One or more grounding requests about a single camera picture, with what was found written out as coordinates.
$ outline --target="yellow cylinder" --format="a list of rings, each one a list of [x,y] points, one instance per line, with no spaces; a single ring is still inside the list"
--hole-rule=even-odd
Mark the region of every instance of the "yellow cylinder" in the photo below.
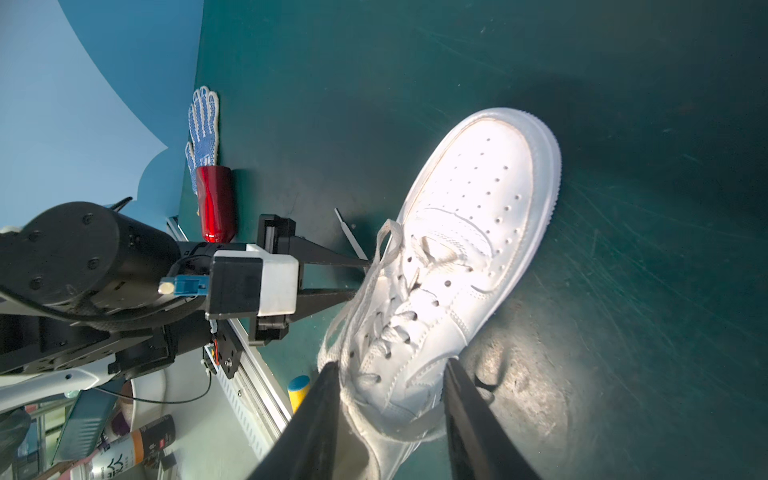
[[[310,390],[310,378],[306,375],[297,376],[288,384],[288,398],[293,407],[293,413],[299,409],[299,405],[304,401],[304,397]]]

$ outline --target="white sneaker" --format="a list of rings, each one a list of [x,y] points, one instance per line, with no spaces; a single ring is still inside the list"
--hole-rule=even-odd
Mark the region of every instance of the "white sneaker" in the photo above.
[[[560,150],[544,123],[483,110],[440,142],[397,221],[379,231],[366,279],[318,358],[321,369],[339,361],[342,410],[368,449],[367,478],[392,478],[420,442],[443,433],[445,364],[520,280],[559,185]]]

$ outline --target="wire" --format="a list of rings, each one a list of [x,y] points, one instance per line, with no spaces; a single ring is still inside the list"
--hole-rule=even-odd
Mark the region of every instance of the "wire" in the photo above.
[[[98,390],[99,392],[108,393],[109,395],[114,395],[114,396],[120,397],[122,399],[134,400],[136,402],[156,403],[158,405],[181,405],[183,403],[191,403],[191,402],[194,402],[195,400],[202,399],[208,392],[210,392],[210,385],[213,382],[213,380],[214,380],[213,374],[208,372],[208,388],[205,389],[205,393],[203,395],[201,395],[201,396],[196,396],[193,399],[183,400],[183,401],[180,401],[180,402],[161,402],[159,400],[137,399],[136,397],[132,397],[132,396],[129,396],[129,395],[123,395],[122,393],[112,392],[111,390],[102,389],[100,386],[95,386],[94,390]]]
[[[120,200],[115,205],[112,205],[111,207],[109,207],[109,209],[119,212],[120,210],[123,210],[123,207],[128,205],[128,202],[130,202],[133,199],[134,199],[133,197],[125,197],[123,200]]]
[[[48,316],[48,317],[51,317],[52,319],[62,320],[65,322],[83,322],[83,323],[103,322],[107,320],[129,322],[131,320],[138,320],[138,319],[144,318],[146,316],[152,315],[153,313],[157,313],[162,310],[167,310],[173,306],[178,306],[179,304],[186,302],[186,299],[181,297],[181,299],[183,300],[181,302],[179,301],[180,299],[176,298],[174,300],[171,300],[170,302],[163,303],[162,305],[158,305],[154,307],[143,307],[143,308],[134,309],[134,310],[127,310],[124,313],[118,312],[113,315],[77,315],[74,313],[67,313],[67,312],[62,312],[60,310],[54,310],[45,305],[41,305],[40,303],[37,303],[26,297],[18,295],[17,293],[13,293],[11,290],[8,290],[3,285],[0,285],[0,296],[4,297],[6,300],[11,300],[12,302],[16,302],[19,305],[25,306],[30,310],[33,310],[34,312],[40,314],[41,316]]]
[[[193,258],[200,258],[200,257],[208,257],[210,258],[210,255],[203,255],[202,253],[196,253],[194,255],[187,255],[186,257],[181,257],[179,260],[176,260],[171,264],[170,268],[168,269],[168,275],[166,276],[176,276],[179,273],[179,267],[181,266],[182,262],[185,262],[187,260],[192,260]]]
[[[219,342],[214,338],[214,363],[219,364]]]

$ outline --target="blue wall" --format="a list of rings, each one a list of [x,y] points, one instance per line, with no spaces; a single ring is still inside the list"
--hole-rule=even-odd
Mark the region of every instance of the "blue wall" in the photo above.
[[[202,10],[0,2],[0,224],[128,195],[124,213],[156,227],[177,212]]]

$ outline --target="cable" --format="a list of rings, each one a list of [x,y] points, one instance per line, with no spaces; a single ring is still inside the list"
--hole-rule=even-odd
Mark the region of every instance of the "cable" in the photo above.
[[[214,363],[219,365],[219,342],[214,338]]]
[[[195,296],[192,297],[192,300],[186,303],[182,303],[172,309],[153,313],[152,315],[136,320],[131,320],[129,322],[124,320],[113,321],[108,319],[105,321],[87,322],[83,323],[83,325],[90,326],[92,329],[104,330],[107,332],[128,332],[131,330],[158,328],[160,326],[169,325],[173,322],[183,319],[187,315],[190,315],[195,310],[200,309],[205,300],[205,296]]]
[[[205,390],[205,393],[201,396],[196,396],[193,399],[183,400],[181,402],[160,402],[159,400],[137,399],[136,397],[123,395],[122,393],[112,392],[111,390],[102,389],[100,386],[95,386],[94,389],[98,390],[99,392],[108,393],[109,395],[114,395],[126,400],[134,400],[136,402],[156,403],[158,405],[181,405],[183,403],[191,403],[191,402],[194,402],[195,400],[202,399],[208,392],[210,392],[210,385],[213,382],[213,380],[214,380],[213,374],[211,374],[211,372],[208,372],[208,388]]]
[[[112,205],[111,207],[109,207],[109,209],[119,212],[120,210],[123,210],[123,207],[128,205],[128,202],[130,202],[133,199],[134,199],[133,197],[125,197],[123,200],[120,200],[115,205]]]
[[[187,260],[192,260],[193,258],[201,258],[201,257],[208,257],[210,258],[210,255],[203,255],[202,253],[196,253],[194,255],[187,255],[186,257],[181,257],[179,260],[176,260],[171,264],[170,268],[168,269],[168,275],[166,276],[176,276],[179,273],[179,267],[181,266],[182,262],[185,262]]]
[[[174,300],[171,300],[170,302],[163,303],[162,305],[158,305],[154,307],[146,306],[140,309],[127,310],[125,312],[117,312],[114,315],[77,315],[74,313],[66,313],[60,310],[54,310],[45,305],[41,305],[40,303],[37,303],[26,297],[13,293],[11,290],[8,290],[3,285],[0,285],[0,296],[4,297],[6,300],[11,300],[12,302],[16,302],[19,305],[26,306],[27,308],[35,311],[41,316],[48,316],[48,317],[51,317],[52,319],[62,320],[64,322],[83,322],[83,323],[104,322],[104,321],[129,322],[131,320],[138,320],[138,319],[144,318],[146,316],[152,315],[153,313],[157,313],[162,310],[167,310],[169,308],[172,308],[173,306],[177,306],[179,303],[184,303],[186,301],[186,299],[181,297],[181,300],[183,300],[181,302],[179,301],[180,299],[176,298]]]

